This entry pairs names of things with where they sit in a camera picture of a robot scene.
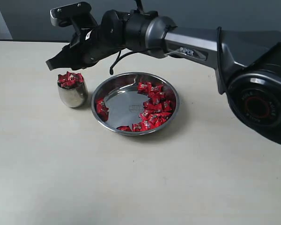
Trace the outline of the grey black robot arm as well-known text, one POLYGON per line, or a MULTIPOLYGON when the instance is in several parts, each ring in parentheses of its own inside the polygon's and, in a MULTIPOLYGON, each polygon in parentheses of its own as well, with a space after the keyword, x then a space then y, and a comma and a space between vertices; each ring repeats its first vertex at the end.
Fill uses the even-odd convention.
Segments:
POLYGON ((85 69, 123 49, 154 58, 181 58, 214 69, 217 88, 235 116, 281 144, 281 32, 178 27, 156 11, 107 11, 99 25, 90 15, 53 10, 52 23, 74 26, 70 44, 47 61, 50 70, 85 69))

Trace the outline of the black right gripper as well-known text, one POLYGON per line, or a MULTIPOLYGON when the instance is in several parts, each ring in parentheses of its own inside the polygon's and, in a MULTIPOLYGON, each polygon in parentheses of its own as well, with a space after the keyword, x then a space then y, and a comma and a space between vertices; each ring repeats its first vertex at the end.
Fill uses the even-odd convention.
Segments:
POLYGON ((72 70, 93 67, 100 60, 125 48, 124 25, 101 24, 91 29, 74 26, 74 38, 70 47, 64 46, 53 58, 46 61, 50 71, 59 68, 72 70))

